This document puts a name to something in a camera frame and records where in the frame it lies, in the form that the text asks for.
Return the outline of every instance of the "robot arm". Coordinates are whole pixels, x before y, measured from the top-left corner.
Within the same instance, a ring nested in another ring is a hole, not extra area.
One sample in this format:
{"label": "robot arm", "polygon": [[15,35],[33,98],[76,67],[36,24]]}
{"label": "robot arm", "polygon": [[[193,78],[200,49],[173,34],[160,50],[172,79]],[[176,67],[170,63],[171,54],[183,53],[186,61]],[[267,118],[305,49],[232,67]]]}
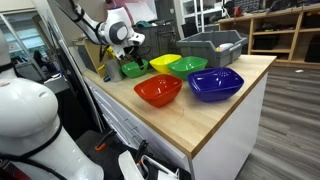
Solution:
{"label": "robot arm", "polygon": [[118,59],[124,58],[124,48],[139,46],[145,39],[144,35],[133,31],[123,7],[108,10],[107,20],[96,22],[85,13],[78,0],[55,0],[55,3],[93,43],[111,45]]}

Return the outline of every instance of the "green bowl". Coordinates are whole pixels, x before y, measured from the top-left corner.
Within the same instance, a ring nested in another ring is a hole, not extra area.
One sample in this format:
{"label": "green bowl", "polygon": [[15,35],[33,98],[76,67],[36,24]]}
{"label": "green bowl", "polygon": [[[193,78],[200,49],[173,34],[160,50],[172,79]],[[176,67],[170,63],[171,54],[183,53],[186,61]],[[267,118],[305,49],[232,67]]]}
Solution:
{"label": "green bowl", "polygon": [[139,65],[135,62],[131,62],[125,65],[121,66],[121,70],[122,72],[124,72],[124,74],[126,74],[128,77],[130,78],[137,78],[140,77],[144,74],[146,74],[147,70],[148,70],[148,61],[146,60],[142,60],[143,62],[143,69],[141,70],[139,68]]}
{"label": "green bowl", "polygon": [[171,70],[172,75],[186,81],[188,74],[195,71],[203,70],[206,67],[207,63],[208,60],[206,59],[188,56],[170,63],[168,65],[168,68]]}

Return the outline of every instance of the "yellow bowl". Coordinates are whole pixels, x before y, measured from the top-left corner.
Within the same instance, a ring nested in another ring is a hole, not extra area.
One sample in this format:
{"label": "yellow bowl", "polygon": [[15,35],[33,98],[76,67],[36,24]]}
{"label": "yellow bowl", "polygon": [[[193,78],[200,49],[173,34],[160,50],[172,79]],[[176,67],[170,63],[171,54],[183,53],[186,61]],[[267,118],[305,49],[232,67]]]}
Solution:
{"label": "yellow bowl", "polygon": [[170,69],[168,68],[168,64],[179,60],[181,58],[180,55],[177,54],[166,54],[155,59],[152,59],[149,63],[151,66],[161,73],[169,73]]}

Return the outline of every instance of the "white robot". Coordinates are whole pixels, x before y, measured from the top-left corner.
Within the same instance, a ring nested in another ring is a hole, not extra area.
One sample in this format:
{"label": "white robot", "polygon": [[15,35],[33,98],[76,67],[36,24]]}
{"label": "white robot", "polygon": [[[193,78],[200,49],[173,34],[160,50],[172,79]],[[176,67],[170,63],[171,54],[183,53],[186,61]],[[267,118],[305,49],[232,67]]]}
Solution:
{"label": "white robot", "polygon": [[[111,45],[119,59],[124,48],[144,41],[123,8],[108,11],[107,21],[98,23],[72,0],[56,3],[91,41]],[[103,179],[102,168],[81,152],[62,127],[57,110],[50,89],[15,76],[0,31],[0,159],[10,160],[35,180]]]}

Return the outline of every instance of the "plastic bowl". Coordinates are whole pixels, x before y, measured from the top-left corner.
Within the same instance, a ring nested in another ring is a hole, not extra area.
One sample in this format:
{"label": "plastic bowl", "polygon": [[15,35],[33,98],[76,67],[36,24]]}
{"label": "plastic bowl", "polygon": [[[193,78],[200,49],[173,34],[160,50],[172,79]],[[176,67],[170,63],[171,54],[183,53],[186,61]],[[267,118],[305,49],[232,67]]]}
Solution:
{"label": "plastic bowl", "polygon": [[135,62],[131,62],[128,64],[125,64],[123,66],[121,66],[121,70],[122,72],[124,72],[124,74],[126,74],[128,77],[130,78],[137,78],[140,77],[144,74],[146,74],[147,70],[148,70],[148,61],[146,60],[142,60],[143,62],[143,69],[141,70],[139,65]]}
{"label": "plastic bowl", "polygon": [[168,68],[171,70],[172,75],[186,81],[188,74],[195,71],[203,70],[206,67],[207,63],[208,60],[206,59],[188,56],[170,63],[168,65]]}
{"label": "plastic bowl", "polygon": [[229,68],[212,68],[190,73],[188,83],[201,101],[223,101],[233,96],[243,85],[242,77]]}
{"label": "plastic bowl", "polygon": [[134,87],[135,92],[146,102],[161,107],[171,102],[179,93],[182,80],[167,74],[147,79]]}
{"label": "plastic bowl", "polygon": [[151,66],[161,72],[161,73],[169,73],[170,69],[168,68],[168,64],[180,59],[181,56],[177,54],[166,54],[150,61]]}

